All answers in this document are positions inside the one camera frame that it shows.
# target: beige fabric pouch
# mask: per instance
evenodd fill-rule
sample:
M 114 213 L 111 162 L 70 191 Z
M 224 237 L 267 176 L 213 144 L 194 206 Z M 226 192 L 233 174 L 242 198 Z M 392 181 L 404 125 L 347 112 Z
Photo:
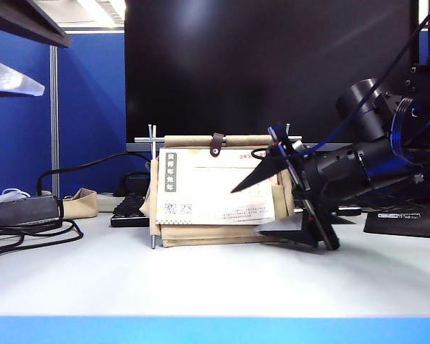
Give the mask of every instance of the beige fabric pouch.
M 64 219 L 84 219 L 99 214 L 97 192 L 81 188 L 70 199 L 63 200 Z
M 251 144 L 267 144 L 268 135 L 233 136 L 235 144 L 230 146 L 250 146 Z M 166 147 L 169 146 L 193 146 L 209 145 L 211 136 L 187 137 L 166 136 Z M 150 218 L 150 235 L 160 236 L 164 247 L 180 245 L 204 245 L 204 244 L 234 244 L 247 242 L 278 242 L 282 239 L 271 236 L 258 236 L 252 233 L 254 226 L 211 226 L 211 225 L 159 225 L 156 224 L 156 202 L 158 196 L 158 159 L 152 160 L 150 165 L 150 186 L 145 198 L 145 203 L 140 208 Z M 293 212 L 292 182 L 287 171 L 277 174 L 280 185 L 272 187 L 274 211 L 276 219 L 281 219 Z

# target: computer monitor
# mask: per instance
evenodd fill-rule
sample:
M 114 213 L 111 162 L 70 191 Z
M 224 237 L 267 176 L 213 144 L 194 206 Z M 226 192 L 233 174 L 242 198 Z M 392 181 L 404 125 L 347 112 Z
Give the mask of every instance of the computer monitor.
M 158 136 L 290 135 L 319 142 L 337 98 L 383 73 L 418 21 L 405 0 L 126 0 L 127 143 Z M 414 44 L 388 78 L 402 92 Z M 350 142 L 343 133 L 335 142 Z

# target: blue partition wall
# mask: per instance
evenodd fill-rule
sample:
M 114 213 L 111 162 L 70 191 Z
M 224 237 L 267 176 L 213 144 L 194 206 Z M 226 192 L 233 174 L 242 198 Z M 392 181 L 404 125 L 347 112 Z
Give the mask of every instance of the blue partition wall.
M 46 87 L 41 97 L 0 97 L 0 193 L 17 187 L 33 194 L 51 168 L 49 47 L 0 31 L 0 62 Z
M 76 166 L 125 151 L 124 34 L 73 34 L 59 49 L 60 166 Z M 61 195 L 80 187 L 111 192 L 144 161 L 122 156 L 61 175 Z

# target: black keyboard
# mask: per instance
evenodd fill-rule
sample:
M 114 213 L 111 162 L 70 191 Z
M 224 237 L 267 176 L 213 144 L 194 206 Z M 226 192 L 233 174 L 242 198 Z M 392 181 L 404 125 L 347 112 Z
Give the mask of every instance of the black keyboard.
M 113 216 L 110 219 L 112 227 L 149 227 L 149 218 L 139 210 L 143 201 L 142 196 L 126 196 L 124 201 L 113 210 Z

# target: black cable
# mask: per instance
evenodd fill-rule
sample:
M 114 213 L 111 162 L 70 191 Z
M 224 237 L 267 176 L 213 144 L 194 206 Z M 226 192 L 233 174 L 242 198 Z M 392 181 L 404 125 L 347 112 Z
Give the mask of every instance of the black cable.
M 102 163 L 102 162 L 104 162 L 106 160 L 110 160 L 111 158 L 116 158 L 117 156 L 138 156 L 139 158 L 142 158 L 142 159 L 144 159 L 144 160 L 146 160 L 147 162 L 150 163 L 150 159 L 148 159 L 146 156 L 144 156 L 144 155 L 142 155 L 140 153 L 122 152 L 122 153 L 113 154 L 112 156 L 107 156 L 106 158 L 102 158 L 100 160 L 92 161 L 90 163 L 85 163 L 83 165 L 73 166 L 73 167 L 65 167 L 65 168 L 58 168 L 56 170 L 46 171 L 46 172 L 42 173 L 40 177 L 38 177 L 38 180 L 37 180 L 37 195 L 38 196 L 42 195 L 42 181 L 43 181 L 43 178 L 46 177 L 46 176 L 51 176 L 52 174 L 59 174 L 59 173 L 65 173 L 65 172 L 79 171 L 79 170 L 82 170 L 84 168 L 88 168 L 88 167 L 97 165 L 98 163 Z
M 257 152 L 260 150 L 254 150 L 255 153 L 252 152 L 252 156 L 254 158 L 264 160 L 264 159 L 275 159 L 275 160 L 288 160 L 291 158 L 298 158 L 300 156 L 308 156 L 311 153 L 314 153 L 319 148 L 323 147 L 326 143 L 330 142 L 331 140 L 334 140 L 339 134 L 341 134 L 348 126 L 349 124 L 354 120 L 356 116 L 358 116 L 358 112 L 361 110 L 361 108 L 365 105 L 366 101 L 371 97 L 371 95 L 376 91 L 376 89 L 385 81 L 387 76 L 390 74 L 392 69 L 398 64 L 400 59 L 404 56 L 406 51 L 409 49 L 411 44 L 418 38 L 419 32 L 426 26 L 427 22 L 430 20 L 430 12 L 425 17 L 425 19 L 420 23 L 420 25 L 417 26 L 417 28 L 413 31 L 413 33 L 409 36 L 408 41 L 405 43 L 403 48 L 401 48 L 400 52 L 396 55 L 396 57 L 393 59 L 392 63 L 387 67 L 386 71 L 376 80 L 374 85 L 370 88 L 370 90 L 363 96 L 363 98 L 360 100 L 358 105 L 355 107 L 354 110 L 350 113 L 350 115 L 344 119 L 344 121 L 339 124 L 339 126 L 334 129 L 334 131 L 329 134 L 325 139 L 320 141 L 317 145 L 314 147 L 305 150 L 301 153 L 294 153 L 289 154 L 287 156 L 280 156 L 280 157 L 268 157 L 268 156 L 258 156 Z
M 48 229 L 54 229 L 54 228 L 51 228 L 51 225 L 55 225 L 55 224 L 62 225 L 62 222 L 68 222 L 71 224 L 71 226 L 69 226 L 66 229 L 60 230 L 60 231 L 51 232 L 51 233 L 44 233 L 44 234 L 41 231 L 35 232 L 35 231 L 28 231 L 27 230 L 27 229 L 32 228 L 32 227 L 35 230 L 38 228 L 38 226 L 4 226 L 4 227 L 1 227 L 0 228 L 0 237 L 8 237 L 10 235 L 14 235 L 14 236 L 19 237 L 19 240 L 17 242 L 11 243 L 11 244 L 0 246 L 0 255 L 8 253 L 8 252 L 22 251 L 25 249 L 35 249 L 35 248 L 39 248 L 39 247 L 47 247 L 47 246 L 52 246 L 52 245 L 57 245 L 57 244 L 64 244 L 67 242 L 74 242 L 76 240 L 80 240 L 81 238 L 83 238 L 83 236 L 84 236 L 83 232 L 80 230 L 78 225 L 73 220 L 62 220 L 62 221 L 59 220 L 59 221 L 56 221 L 54 224 L 40 226 L 40 229 L 43 229 L 46 231 Z M 66 234 L 66 233 L 72 231 L 73 229 L 75 230 L 77 236 L 74 236 L 72 238 L 57 240 L 55 242 L 43 242 L 43 243 L 39 243 L 39 244 L 19 246 L 20 244 L 22 244 L 22 242 L 24 242 L 26 236 L 27 237 L 47 237 L 47 238 L 50 238 L 50 237 L 55 237 L 57 235 Z

